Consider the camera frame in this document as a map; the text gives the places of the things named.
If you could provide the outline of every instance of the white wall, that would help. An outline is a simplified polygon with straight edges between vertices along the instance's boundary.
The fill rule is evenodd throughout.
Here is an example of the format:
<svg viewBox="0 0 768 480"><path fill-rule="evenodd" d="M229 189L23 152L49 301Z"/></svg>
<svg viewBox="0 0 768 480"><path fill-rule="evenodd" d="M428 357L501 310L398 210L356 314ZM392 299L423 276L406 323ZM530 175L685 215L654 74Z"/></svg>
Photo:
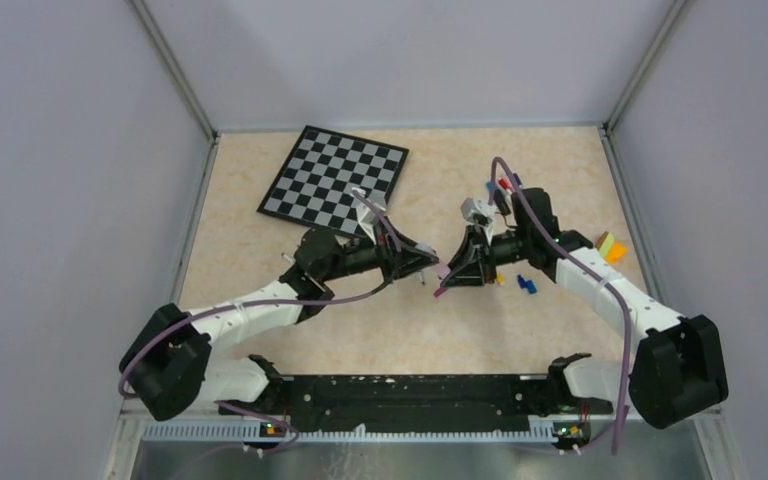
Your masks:
<svg viewBox="0 0 768 480"><path fill-rule="evenodd" d="M668 294L719 325L724 411L768 478L768 2L695 2L617 135Z"/></svg>
<svg viewBox="0 0 768 480"><path fill-rule="evenodd" d="M121 0L0 0L0 479L101 475L206 140Z"/></svg>
<svg viewBox="0 0 768 480"><path fill-rule="evenodd" d="M222 129L599 123L671 0L148 0Z"/></svg>

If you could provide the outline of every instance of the table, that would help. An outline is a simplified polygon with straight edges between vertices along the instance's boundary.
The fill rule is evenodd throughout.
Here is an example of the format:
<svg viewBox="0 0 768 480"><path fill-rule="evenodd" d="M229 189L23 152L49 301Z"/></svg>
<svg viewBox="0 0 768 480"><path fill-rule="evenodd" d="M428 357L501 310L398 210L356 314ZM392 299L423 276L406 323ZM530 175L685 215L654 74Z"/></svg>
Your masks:
<svg viewBox="0 0 768 480"><path fill-rule="evenodd" d="M408 237L448 262L460 245L464 198L487 196L490 160L501 156L525 186L552 197L561 229L594 241L605 230L630 248L617 265L645 288L595 127L349 131L410 149L389 202ZM256 290L283 273L307 230L256 212L298 132L223 134L183 286L180 306L197 308ZM498 231L504 228L498 222ZM499 269L505 286L452 289L439 298L406 278L373 298L326 307L301 324L249 339L227 355L265 356L289 374L540 373L556 357L590 352L615 360L621 338L589 305L523 262ZM520 290L516 274L538 293ZM378 272L329 282L336 296L368 291Z"/></svg>

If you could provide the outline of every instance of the black square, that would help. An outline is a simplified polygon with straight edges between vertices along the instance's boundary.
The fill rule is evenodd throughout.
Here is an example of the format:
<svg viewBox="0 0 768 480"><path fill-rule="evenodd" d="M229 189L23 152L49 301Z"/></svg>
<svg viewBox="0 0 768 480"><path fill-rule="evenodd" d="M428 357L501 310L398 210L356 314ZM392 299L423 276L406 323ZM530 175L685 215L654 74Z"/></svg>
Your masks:
<svg viewBox="0 0 768 480"><path fill-rule="evenodd" d="M334 213L335 208L337 208L336 203L326 200L322 202L322 207L320 207L319 210L325 213Z"/></svg>
<svg viewBox="0 0 768 480"><path fill-rule="evenodd" d="M372 167L373 161L375 165L384 164L393 151L399 152L397 161L389 161L385 168ZM389 199L407 157L408 150L401 147L305 127L265 193L258 212L302 225L333 229L334 233L347 237L364 237L359 227L344 225L347 219L355 220L351 207L356 201L351 187L375 189ZM384 181L380 177L388 168L389 180Z"/></svg>

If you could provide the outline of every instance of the checkerboard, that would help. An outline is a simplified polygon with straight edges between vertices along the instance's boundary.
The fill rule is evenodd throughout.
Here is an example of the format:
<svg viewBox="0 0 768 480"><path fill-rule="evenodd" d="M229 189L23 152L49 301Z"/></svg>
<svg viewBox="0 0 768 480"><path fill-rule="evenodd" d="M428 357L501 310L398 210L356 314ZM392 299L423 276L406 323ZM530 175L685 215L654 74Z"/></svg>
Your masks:
<svg viewBox="0 0 768 480"><path fill-rule="evenodd" d="M406 148L305 127L257 211L362 237L352 187L389 200L407 156Z"/></svg>

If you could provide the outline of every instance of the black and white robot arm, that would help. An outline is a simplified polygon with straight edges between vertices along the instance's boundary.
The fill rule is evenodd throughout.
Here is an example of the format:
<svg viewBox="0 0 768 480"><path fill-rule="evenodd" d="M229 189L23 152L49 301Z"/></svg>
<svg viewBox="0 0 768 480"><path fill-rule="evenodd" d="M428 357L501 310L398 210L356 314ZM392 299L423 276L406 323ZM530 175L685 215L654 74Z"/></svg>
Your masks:
<svg viewBox="0 0 768 480"><path fill-rule="evenodd" d="M704 315L688 318L642 292L605 262L583 235L559 229L545 191L531 188L523 193L555 242L602 280L596 280L549 245L514 196L511 203L516 226L493 236L488 234L488 230L492 232L493 207L480 200L464 202L461 210L471 224L466 227L458 253L449 262L450 273L441 287L492 283L497 266L526 260L558 285L589 302L600 317L623 335L623 312L607 288L610 284L626 302L632 324L631 352L635 360L629 377L628 406L650 425L666 428L725 400L728 383L714 323ZM550 373L553 367L562 369L566 388L573 397L616 402L620 363L585 354L556 360Z"/></svg>
<svg viewBox="0 0 768 480"><path fill-rule="evenodd" d="M367 200L385 209L383 198ZM382 225L365 204L358 205L356 213L368 238L341 245L333 233L310 229L301 239L293 265L260 290L188 312L168 304L152 315L123 356L119 371L155 419L170 419L194 402L258 399L270 382L269 364L250 358L217 359L217 354L261 332L305 321L330 303L351 300L333 300L327 281L380 269L383 282L356 298L360 299L438 262L430 247L405 237L392 225Z"/></svg>

